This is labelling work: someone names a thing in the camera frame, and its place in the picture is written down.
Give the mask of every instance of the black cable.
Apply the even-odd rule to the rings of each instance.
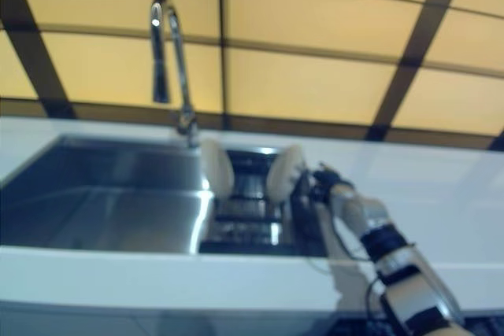
[[[339,235],[339,232],[338,230],[336,230],[336,225],[335,225],[335,221],[334,219],[332,218],[332,214],[331,212],[329,212],[330,216],[331,216],[331,229],[332,229],[332,232],[333,234],[336,236],[336,239],[338,240],[338,243],[339,245],[341,246],[341,249],[343,250],[343,252],[351,259],[351,260],[355,260],[355,261],[371,261],[371,259],[369,259],[368,257],[359,257],[359,256],[355,256],[348,248],[347,248],[347,245],[345,244],[345,242],[343,241],[343,239],[341,238],[341,235]]]
[[[368,321],[370,322],[376,322],[375,316],[372,314],[371,311],[371,293],[372,293],[372,288],[375,286],[375,284],[379,281],[380,279],[376,277],[373,281],[371,281],[368,285],[368,288],[365,290],[365,315]]]

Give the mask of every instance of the dark ceiling beam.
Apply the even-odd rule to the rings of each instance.
[[[490,151],[503,151],[504,152],[504,130],[502,130],[501,134],[491,142],[488,146]]]
[[[75,118],[28,0],[0,0],[0,10],[3,27],[47,116]]]
[[[366,135],[366,140],[383,141],[386,139],[391,123],[418,69],[422,66],[425,54],[449,9],[450,2],[451,0],[425,0],[387,93]]]
[[[226,54],[226,0],[219,0],[219,50],[220,50],[220,91],[222,94],[222,126],[229,129],[229,104],[228,104],[228,62]]]

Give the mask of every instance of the sink basin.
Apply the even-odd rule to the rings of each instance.
[[[60,137],[3,185],[0,242],[60,249],[323,256],[311,212],[302,207],[292,211],[289,204],[275,207],[265,198],[265,177],[275,152],[228,150],[235,189],[222,203],[208,191],[197,149]],[[296,222],[301,227],[297,231]]]
[[[2,189],[2,244],[195,253],[211,200],[196,150],[64,137]]]

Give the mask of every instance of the wire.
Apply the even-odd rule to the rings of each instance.
[[[136,316],[130,316],[130,319],[133,320],[133,323],[142,331],[145,336],[150,336],[150,332],[145,329],[145,327],[140,323]]]
[[[373,281],[371,281],[368,285],[368,288],[365,290],[365,314],[370,322],[376,322],[375,316],[372,314],[371,311],[371,293],[372,293],[372,288],[375,286],[375,284],[379,281],[380,279],[378,277],[375,277]]]
[[[351,259],[355,261],[371,261],[368,257],[359,257],[355,256],[348,248],[343,239],[341,238],[341,235],[339,234],[338,230],[336,229],[335,221],[332,218],[331,215],[331,229],[333,234],[336,236],[336,239],[338,240],[339,245],[341,246],[341,249],[343,252]]]

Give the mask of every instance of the faucet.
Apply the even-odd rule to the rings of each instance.
[[[165,68],[165,38],[163,36],[163,20],[168,16],[172,40],[175,46],[176,63],[179,71],[180,90],[182,92],[182,108],[176,130],[187,136],[188,147],[198,146],[198,125],[196,113],[191,104],[189,86],[187,85],[187,71],[183,58],[182,31],[175,6],[171,0],[153,0],[150,7],[150,40],[154,54],[154,101],[169,102],[168,77]]]

